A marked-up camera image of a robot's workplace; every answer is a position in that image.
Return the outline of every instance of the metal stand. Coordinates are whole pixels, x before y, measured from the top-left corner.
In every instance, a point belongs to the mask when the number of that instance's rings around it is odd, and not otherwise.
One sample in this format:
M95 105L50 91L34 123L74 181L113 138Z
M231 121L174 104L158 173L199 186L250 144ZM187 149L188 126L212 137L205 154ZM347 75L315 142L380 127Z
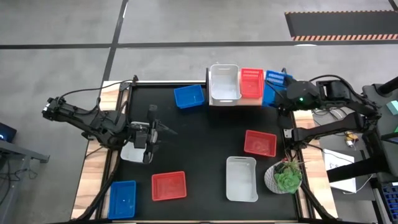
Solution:
M6 141L0 141L0 150L3 152L8 152L10 154L22 154L31 157L32 159L37 159L40 161L40 163L47 163L50 159L50 156L46 156L29 149L19 147Z
M4 198L2 204L0 204L0 224L10 223L10 217L13 213L12 209L15 206L17 200L18 191L22 185L25 171L29 171L30 160L37 159L40 163L47 163L50 156L43 155L41 153L25 149L23 147L16 146L6 141L0 141L0 151L2 153L7 152L7 160L15 159L21 160L21 164L17 168L20 170L18 175L19 181L3 180L3 184L0 189L0 200Z

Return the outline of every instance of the desk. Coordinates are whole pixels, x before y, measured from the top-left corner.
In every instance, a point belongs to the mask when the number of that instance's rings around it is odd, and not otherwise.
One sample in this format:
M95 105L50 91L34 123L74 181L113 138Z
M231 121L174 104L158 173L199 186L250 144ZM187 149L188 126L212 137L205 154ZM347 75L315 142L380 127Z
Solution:
M104 86L114 82L104 82ZM101 92L102 110L114 110L116 106L116 99L118 97L118 85L103 89ZM296 125L298 127L311 128L314 126L312 114L310 111L298 111L294 114ZM312 144L318 144L318 141L313 141ZM96 141L90 141L88 144L87 153L94 151L99 147ZM325 166L323 164L322 153L318 149L307 148L303 150L303 158L305 160L305 167L308 175L308 182L312 192L315 194L320 203L328 210L328 212L337 216L333 196L326 176ZM86 159L83 164L81 179L76 194L75 204L73 206L72 218L81 215L85 208L91 203L92 199L98 193L103 178L104 165L106 160L106 150L102 149L95 154L92 154ZM303 214L306 217L308 211L306 209L306 200L302 192L300 194L300 201L302 203ZM107 216L108 211L108 194L104 201L104 210L102 216Z

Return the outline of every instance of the succulent plant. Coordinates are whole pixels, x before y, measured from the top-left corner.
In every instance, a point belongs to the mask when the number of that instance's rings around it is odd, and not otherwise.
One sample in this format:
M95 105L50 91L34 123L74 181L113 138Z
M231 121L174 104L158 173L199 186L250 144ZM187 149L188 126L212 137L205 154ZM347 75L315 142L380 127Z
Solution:
M300 187L302 173L295 159L287 159L274 169L274 178L279 190L294 194Z

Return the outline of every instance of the blue plastic bin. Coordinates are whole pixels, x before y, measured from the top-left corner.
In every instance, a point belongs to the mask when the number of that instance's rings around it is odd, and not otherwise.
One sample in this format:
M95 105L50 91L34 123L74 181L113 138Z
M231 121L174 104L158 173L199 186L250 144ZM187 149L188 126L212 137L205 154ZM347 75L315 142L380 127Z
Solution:
M174 89L175 103L180 109L202 105L205 102L200 85Z
M286 86L284 85L285 77L293 78L293 76L282 73L282 72L274 72L268 70L266 73L266 80L272 84L275 90L281 91L286 90ZM264 94L262 96L262 105L263 106L272 106L275 107L275 91L265 82L264 83Z
M113 182L108 219L133 218L136 213L136 182Z

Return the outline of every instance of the concrete floor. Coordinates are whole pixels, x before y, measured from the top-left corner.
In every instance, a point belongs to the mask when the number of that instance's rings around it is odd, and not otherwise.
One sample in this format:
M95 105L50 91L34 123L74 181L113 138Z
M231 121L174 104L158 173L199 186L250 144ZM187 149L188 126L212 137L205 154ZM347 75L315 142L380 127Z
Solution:
M0 0L0 45L111 43L121 0ZM387 0L132 0L120 43L290 40L285 11L391 10ZM118 49L110 80L204 80L214 63L280 70L295 78L337 74L357 91L395 77L398 45ZM50 154L25 180L13 223L70 218L87 141L40 112L48 97L101 84L108 49L0 50L0 121L18 129L16 144ZM67 100L91 108L97 91ZM363 203L336 202L339 216L362 221ZM373 217L366 218L374 222Z

